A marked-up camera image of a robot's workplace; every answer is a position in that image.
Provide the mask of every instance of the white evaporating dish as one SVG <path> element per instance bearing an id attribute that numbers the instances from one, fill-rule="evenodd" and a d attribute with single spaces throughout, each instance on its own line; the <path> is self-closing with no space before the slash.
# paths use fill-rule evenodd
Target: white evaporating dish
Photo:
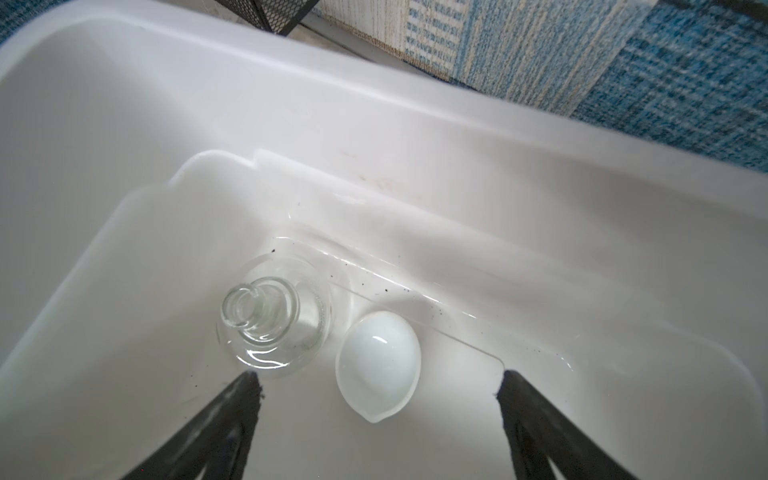
<path id="1" fill-rule="evenodd" d="M 355 412 L 371 423 L 395 415 L 413 396 L 422 351 L 400 315 L 379 311 L 347 331 L 336 356 L 336 381 Z"/>

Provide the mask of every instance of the wire mesh bin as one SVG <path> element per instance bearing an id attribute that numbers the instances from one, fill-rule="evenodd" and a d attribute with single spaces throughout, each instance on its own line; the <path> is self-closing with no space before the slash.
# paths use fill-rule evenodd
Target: wire mesh bin
<path id="1" fill-rule="evenodd" d="M 288 35 L 319 0 L 219 0 L 256 28 Z"/>

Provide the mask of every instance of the clear glass bottle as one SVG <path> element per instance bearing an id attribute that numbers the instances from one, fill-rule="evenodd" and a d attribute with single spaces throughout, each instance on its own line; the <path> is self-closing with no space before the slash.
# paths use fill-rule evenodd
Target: clear glass bottle
<path id="1" fill-rule="evenodd" d="M 293 257 L 267 256 L 248 277 L 257 279 L 224 297 L 219 340 L 255 369 L 295 372 L 328 336 L 328 284 L 309 263 Z"/>

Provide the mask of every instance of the white plastic tub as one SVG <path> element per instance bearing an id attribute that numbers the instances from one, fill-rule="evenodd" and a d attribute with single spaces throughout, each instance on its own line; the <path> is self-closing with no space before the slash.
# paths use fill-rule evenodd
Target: white plastic tub
<path id="1" fill-rule="evenodd" d="M 0 158 L 3 478 L 158 447 L 237 374 L 212 325 L 273 248 L 344 283 L 317 359 L 265 385 L 248 478 L 509 478 L 504 368 L 639 478 L 766 474 L 763 175 L 106 0 L 0 48 Z M 333 356 L 374 304 L 424 366 L 369 425 Z"/>

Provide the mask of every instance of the black object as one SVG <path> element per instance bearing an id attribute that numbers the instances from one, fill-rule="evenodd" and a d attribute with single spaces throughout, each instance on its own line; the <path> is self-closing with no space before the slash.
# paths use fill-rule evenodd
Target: black object
<path id="1" fill-rule="evenodd" d="M 261 407 L 255 372 L 241 373 L 150 458 L 123 480 L 240 480 Z"/>
<path id="2" fill-rule="evenodd" d="M 256 28 L 288 35 L 319 0 L 218 0 Z"/>
<path id="3" fill-rule="evenodd" d="M 569 480 L 636 480 L 518 372 L 496 394 L 517 480 L 554 480 L 548 457 Z"/>

